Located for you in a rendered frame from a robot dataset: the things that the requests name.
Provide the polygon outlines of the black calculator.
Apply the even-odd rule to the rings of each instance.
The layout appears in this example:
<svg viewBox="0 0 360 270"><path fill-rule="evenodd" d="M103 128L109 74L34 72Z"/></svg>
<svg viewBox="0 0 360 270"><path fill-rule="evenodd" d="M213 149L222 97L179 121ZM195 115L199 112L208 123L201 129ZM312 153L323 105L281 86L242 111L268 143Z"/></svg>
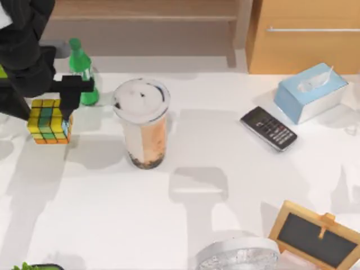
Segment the black calculator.
<svg viewBox="0 0 360 270"><path fill-rule="evenodd" d="M278 152L285 151L298 138L290 128L260 106L246 113L240 122Z"/></svg>

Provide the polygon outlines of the bubble tea cup with lid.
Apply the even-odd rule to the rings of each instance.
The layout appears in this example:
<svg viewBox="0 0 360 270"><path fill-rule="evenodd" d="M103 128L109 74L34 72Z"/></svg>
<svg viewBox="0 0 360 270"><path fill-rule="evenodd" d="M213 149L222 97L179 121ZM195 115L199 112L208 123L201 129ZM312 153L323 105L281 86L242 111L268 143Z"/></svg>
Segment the bubble tea cup with lid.
<svg viewBox="0 0 360 270"><path fill-rule="evenodd" d="M158 167L167 149L170 93L166 86L153 79L128 80L113 92L112 105L131 162L140 169Z"/></svg>

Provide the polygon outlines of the multicoloured puzzle cube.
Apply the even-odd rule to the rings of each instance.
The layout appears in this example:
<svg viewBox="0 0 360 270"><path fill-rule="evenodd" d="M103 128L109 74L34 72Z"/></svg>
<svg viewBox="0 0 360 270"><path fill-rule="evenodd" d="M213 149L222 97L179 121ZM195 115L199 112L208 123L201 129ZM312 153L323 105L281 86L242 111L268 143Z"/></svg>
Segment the multicoloured puzzle cube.
<svg viewBox="0 0 360 270"><path fill-rule="evenodd" d="M73 116L66 121L60 110L60 99L34 99L27 128L36 144L68 144Z"/></svg>

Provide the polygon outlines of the light blue tissue box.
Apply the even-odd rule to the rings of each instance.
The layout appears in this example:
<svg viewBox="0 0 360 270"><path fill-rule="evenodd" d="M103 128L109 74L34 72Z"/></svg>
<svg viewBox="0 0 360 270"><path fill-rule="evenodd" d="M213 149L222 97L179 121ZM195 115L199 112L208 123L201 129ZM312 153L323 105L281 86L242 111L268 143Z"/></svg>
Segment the light blue tissue box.
<svg viewBox="0 0 360 270"><path fill-rule="evenodd" d="M349 83L322 62L279 82L275 104L300 124L341 103Z"/></svg>

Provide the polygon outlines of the open wooden shelf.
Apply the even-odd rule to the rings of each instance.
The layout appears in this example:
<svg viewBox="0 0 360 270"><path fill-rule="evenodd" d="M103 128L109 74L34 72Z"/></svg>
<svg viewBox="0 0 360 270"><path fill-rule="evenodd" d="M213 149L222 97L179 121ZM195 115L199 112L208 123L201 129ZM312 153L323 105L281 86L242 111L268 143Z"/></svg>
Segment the open wooden shelf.
<svg viewBox="0 0 360 270"><path fill-rule="evenodd" d="M45 38L94 56L224 57L235 65L252 0L56 0Z"/></svg>

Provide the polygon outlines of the wooden cupboard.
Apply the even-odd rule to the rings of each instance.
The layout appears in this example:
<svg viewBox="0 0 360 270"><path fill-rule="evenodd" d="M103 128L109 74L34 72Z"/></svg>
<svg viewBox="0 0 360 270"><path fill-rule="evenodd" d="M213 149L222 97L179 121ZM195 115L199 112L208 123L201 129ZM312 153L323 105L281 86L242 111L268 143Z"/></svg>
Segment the wooden cupboard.
<svg viewBox="0 0 360 270"><path fill-rule="evenodd" d="M360 0L253 0L245 44L250 74L295 74L321 62L360 72L360 33L268 32L274 28L360 29Z"/></svg>

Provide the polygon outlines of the green plant in black pot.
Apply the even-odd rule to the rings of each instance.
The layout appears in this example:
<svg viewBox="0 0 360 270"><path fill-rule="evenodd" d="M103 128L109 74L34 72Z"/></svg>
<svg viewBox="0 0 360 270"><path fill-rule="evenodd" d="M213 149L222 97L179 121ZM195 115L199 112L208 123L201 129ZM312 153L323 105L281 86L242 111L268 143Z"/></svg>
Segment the green plant in black pot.
<svg viewBox="0 0 360 270"><path fill-rule="evenodd" d="M11 270L65 270L62 266L54 263L28 264L23 262L21 265L15 265Z"/></svg>

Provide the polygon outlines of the wooden framed blackboard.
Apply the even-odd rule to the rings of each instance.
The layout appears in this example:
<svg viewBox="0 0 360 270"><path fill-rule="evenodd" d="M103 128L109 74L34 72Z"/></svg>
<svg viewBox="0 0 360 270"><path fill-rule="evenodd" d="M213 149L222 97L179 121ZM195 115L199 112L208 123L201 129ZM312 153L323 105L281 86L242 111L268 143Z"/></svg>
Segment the wooden framed blackboard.
<svg viewBox="0 0 360 270"><path fill-rule="evenodd" d="M285 200L269 238L281 253L288 251L322 270L350 270L360 260L360 233Z"/></svg>

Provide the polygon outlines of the round white and silver fan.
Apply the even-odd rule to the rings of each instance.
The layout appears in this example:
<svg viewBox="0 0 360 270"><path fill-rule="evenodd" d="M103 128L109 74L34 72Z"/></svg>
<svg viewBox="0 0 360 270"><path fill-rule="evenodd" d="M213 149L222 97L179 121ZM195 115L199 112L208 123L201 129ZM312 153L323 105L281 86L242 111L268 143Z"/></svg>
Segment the round white and silver fan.
<svg viewBox="0 0 360 270"><path fill-rule="evenodd" d="M275 241L239 237L214 242L195 256L195 270L275 270L280 251Z"/></svg>

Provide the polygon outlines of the green bottle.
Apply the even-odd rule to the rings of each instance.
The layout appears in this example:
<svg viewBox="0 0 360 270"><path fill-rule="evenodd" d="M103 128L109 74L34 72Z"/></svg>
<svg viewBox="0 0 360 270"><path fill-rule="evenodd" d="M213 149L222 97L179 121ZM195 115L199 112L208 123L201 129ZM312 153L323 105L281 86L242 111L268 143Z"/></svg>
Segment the green bottle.
<svg viewBox="0 0 360 270"><path fill-rule="evenodd" d="M69 45L71 49L69 58L70 72L75 75L80 75L84 81L91 79L94 81L92 91L81 94L80 103L85 106L95 105L99 101L100 95L95 82L92 61L85 53L80 39L70 38Z"/></svg>

